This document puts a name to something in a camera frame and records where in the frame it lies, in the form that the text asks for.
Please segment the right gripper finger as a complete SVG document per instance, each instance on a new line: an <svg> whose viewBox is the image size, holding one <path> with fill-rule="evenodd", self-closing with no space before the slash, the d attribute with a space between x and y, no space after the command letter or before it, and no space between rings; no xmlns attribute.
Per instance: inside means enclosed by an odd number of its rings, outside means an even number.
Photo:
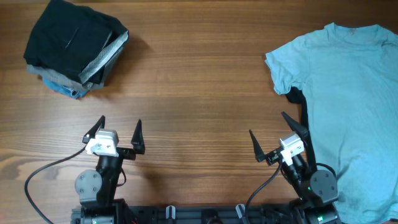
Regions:
<svg viewBox="0 0 398 224"><path fill-rule="evenodd" d="M257 162L262 162L265 159L264 151L262 150L259 142L257 141L257 139L251 129L249 130L249 134L250 134L250 137L252 140L255 158L256 158Z"/></svg>
<svg viewBox="0 0 398 224"><path fill-rule="evenodd" d="M301 138L303 141L303 144L305 146L305 151L307 155L307 161L308 161L308 168L311 171L316 171L316 159L315 159L315 153L313 150L313 145L310 137L310 131L308 128L305 126L301 125L299 122L291 118L287 113L284 111L281 112L282 117L285 119L286 123L288 124L289 128L296 132L298 136Z"/></svg>

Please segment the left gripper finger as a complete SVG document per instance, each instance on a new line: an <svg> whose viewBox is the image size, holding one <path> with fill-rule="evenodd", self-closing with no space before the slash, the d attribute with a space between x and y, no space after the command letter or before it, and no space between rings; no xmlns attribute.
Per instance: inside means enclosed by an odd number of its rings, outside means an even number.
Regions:
<svg viewBox="0 0 398 224"><path fill-rule="evenodd" d="M142 133L142 121L140 119L138 120L134 133L132 135L131 144L136 154L145 154L146 147Z"/></svg>
<svg viewBox="0 0 398 224"><path fill-rule="evenodd" d="M82 143L87 144L91 139L95 138L97 131L105 126L106 117L102 115L95 125L83 136Z"/></svg>

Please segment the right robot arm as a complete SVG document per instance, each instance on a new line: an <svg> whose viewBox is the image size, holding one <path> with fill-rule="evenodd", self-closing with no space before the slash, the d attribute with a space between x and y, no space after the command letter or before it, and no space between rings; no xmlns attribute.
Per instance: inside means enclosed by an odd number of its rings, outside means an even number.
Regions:
<svg viewBox="0 0 398 224"><path fill-rule="evenodd" d="M338 184L334 169L303 158L303 152L308 156L313 154L310 131L287 113L283 112L282 116L292 132L279 139L279 147L267 154L262 150L254 133L249 132L256 160L265 161L269 166L277 164L278 168L251 194L244 210L236 209L241 213L243 223L249 222L249 205L254 196L274 180L277 174L282 174L298 198L288 204L263 205L263 223L341 223L333 204L338 200Z"/></svg>

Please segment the light blue t-shirt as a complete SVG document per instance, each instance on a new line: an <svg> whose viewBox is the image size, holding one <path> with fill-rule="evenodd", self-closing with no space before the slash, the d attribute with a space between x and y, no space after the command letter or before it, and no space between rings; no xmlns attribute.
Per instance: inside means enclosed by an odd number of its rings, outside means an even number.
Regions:
<svg viewBox="0 0 398 224"><path fill-rule="evenodd" d="M300 90L317 162L345 223L397 218L397 35L328 24L266 54L274 90Z"/></svg>

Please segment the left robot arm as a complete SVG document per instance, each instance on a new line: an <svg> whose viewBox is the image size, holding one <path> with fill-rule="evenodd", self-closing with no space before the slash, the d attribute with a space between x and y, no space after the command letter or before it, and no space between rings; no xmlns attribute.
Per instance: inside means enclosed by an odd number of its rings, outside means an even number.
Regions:
<svg viewBox="0 0 398 224"><path fill-rule="evenodd" d="M119 147L115 130L105 128L105 116L83 136L85 151L98 156L94 170L85 170L75 180L75 190L80 198L80 209L72 211L71 222L79 224L139 223L123 199L115 199L116 189L122 186L119 176L124 175L123 161L135 160L145 154L146 147L139 120L132 135L132 148Z"/></svg>

